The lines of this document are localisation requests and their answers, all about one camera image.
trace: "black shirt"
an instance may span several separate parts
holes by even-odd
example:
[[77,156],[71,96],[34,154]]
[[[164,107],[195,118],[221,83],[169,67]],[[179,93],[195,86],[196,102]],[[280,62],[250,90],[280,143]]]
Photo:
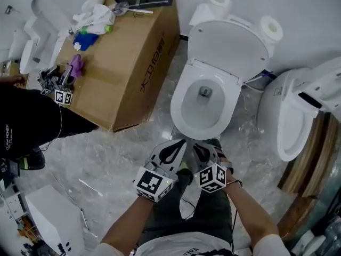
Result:
[[0,84],[0,157],[19,158],[58,136],[57,103],[38,90]]

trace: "sleeve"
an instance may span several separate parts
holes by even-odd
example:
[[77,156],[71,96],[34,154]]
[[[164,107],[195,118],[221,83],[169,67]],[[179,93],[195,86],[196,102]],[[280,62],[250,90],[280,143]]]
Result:
[[254,256],[290,256],[282,239],[275,234],[265,236],[254,247]]
[[91,253],[91,256],[124,256],[122,252],[118,251],[111,245],[106,243],[99,244]]

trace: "dark gray pants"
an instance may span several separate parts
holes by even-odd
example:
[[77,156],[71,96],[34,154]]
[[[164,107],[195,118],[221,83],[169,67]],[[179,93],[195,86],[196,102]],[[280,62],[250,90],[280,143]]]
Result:
[[177,174],[179,181],[154,205],[138,246],[158,237],[194,231],[218,237],[231,244],[231,206],[225,192],[218,190],[209,194],[202,190],[193,217],[182,219],[179,204],[189,184],[191,172],[183,169]]

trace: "white t-shirt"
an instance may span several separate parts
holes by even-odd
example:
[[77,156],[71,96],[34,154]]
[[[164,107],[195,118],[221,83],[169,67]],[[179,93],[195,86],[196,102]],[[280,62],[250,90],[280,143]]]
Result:
[[[254,256],[290,256],[278,235],[268,235],[255,246]],[[136,256],[192,256],[192,255],[233,255],[230,244],[222,239],[204,233],[180,233],[156,238],[146,242]],[[108,244],[100,244],[92,256],[123,256]]]

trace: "white toilet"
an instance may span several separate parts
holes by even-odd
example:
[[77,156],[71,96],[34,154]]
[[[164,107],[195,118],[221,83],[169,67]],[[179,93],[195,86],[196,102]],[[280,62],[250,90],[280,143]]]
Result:
[[256,26],[229,15],[229,8],[201,4],[190,22],[188,61],[170,113],[178,130],[196,140],[216,137],[226,129],[242,83],[264,70],[273,53],[275,41],[267,41]]
[[314,69],[287,71],[265,89],[257,126],[267,144],[283,161],[302,151],[319,110],[341,105],[341,57]]
[[51,1],[33,0],[31,8],[34,15],[24,26],[30,40],[25,45],[20,61],[22,74],[28,74],[34,69],[48,68],[53,59],[56,60],[55,54],[59,51],[55,50],[60,50],[72,22],[72,17]]

